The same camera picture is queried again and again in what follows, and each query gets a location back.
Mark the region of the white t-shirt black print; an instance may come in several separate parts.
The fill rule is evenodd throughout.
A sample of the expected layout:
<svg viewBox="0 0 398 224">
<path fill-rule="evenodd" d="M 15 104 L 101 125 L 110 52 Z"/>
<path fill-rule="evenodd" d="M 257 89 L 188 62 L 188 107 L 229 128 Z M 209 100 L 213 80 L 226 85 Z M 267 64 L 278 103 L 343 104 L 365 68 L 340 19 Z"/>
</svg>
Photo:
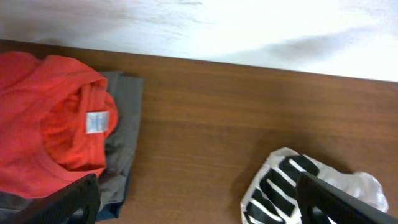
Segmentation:
<svg viewBox="0 0 398 224">
<path fill-rule="evenodd" d="M 300 223 L 295 187 L 301 172 L 308 172 L 382 212 L 389 209 L 382 185 L 372 175 L 344 174 L 283 147 L 269 154 L 242 198 L 242 223 Z"/>
</svg>

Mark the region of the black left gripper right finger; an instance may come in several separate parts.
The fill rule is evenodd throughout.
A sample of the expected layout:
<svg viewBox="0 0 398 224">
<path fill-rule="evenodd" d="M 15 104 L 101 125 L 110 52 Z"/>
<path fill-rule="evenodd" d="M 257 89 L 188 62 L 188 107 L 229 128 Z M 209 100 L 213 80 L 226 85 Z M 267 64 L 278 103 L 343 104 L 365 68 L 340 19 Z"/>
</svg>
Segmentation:
<svg viewBox="0 0 398 224">
<path fill-rule="evenodd" d="M 303 224 L 397 224 L 397 219 L 308 172 L 298 178 L 297 203 Z"/>
</svg>

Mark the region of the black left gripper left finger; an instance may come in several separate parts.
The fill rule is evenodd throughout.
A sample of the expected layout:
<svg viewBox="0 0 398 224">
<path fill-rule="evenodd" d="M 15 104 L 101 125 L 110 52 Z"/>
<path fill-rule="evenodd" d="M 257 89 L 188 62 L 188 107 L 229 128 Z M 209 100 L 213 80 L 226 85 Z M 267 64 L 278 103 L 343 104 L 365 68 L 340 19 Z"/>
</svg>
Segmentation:
<svg viewBox="0 0 398 224">
<path fill-rule="evenodd" d="M 97 176 L 86 175 L 2 220 L 1 224 L 94 224 L 100 208 Z"/>
</svg>

